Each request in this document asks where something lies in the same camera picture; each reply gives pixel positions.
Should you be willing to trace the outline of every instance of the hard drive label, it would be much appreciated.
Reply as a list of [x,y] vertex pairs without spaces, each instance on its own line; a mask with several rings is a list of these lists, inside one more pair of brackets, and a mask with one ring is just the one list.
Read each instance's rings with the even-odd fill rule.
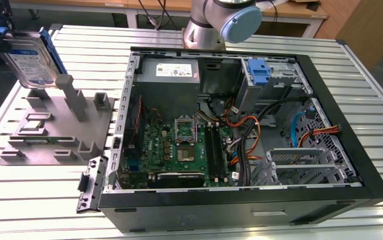
[[14,60],[20,72],[30,82],[35,84],[51,84],[53,80],[46,70],[46,61],[35,50],[14,49],[8,55]]

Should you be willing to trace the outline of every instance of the case latch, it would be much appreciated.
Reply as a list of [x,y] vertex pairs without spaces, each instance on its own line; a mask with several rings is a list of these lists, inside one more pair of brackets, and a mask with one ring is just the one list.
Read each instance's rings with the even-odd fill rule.
[[99,212],[99,198],[103,187],[103,177],[107,157],[99,156],[89,161],[87,170],[82,173],[78,190],[82,192],[78,199],[77,213]]

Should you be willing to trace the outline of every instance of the slotted metal table surface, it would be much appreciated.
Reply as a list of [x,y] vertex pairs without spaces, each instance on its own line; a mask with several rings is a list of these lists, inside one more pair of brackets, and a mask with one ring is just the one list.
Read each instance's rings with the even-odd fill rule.
[[[180,48],[181,32],[65,25],[53,40],[74,86],[86,96],[119,98],[129,48]],[[228,50],[310,55],[383,177],[383,90],[347,46],[335,40],[253,36]],[[61,96],[49,89],[51,96]],[[0,108],[0,151],[28,103],[16,84]],[[115,111],[109,133],[113,133]],[[77,184],[85,166],[0,166],[0,238],[3,239],[383,239],[383,203],[352,210],[318,225],[121,233],[98,213],[75,214]]]

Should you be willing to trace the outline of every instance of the blue drive bay latch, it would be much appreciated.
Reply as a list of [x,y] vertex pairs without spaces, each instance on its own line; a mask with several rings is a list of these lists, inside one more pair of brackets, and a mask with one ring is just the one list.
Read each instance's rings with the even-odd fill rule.
[[252,75],[252,83],[264,86],[271,79],[271,68],[263,59],[248,59],[248,68]]

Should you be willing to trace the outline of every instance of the ram slot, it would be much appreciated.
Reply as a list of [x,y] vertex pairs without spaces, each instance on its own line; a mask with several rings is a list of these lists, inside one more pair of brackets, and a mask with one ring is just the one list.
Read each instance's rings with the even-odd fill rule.
[[216,159],[213,151],[212,130],[213,130],[212,126],[205,126],[205,147],[206,147],[209,178],[214,179],[217,176],[217,169],[216,169]]
[[217,168],[217,177],[225,177],[225,163],[223,159],[223,142],[220,137],[220,128],[216,126],[212,128],[212,142],[213,142],[213,150],[214,150],[214,162]]

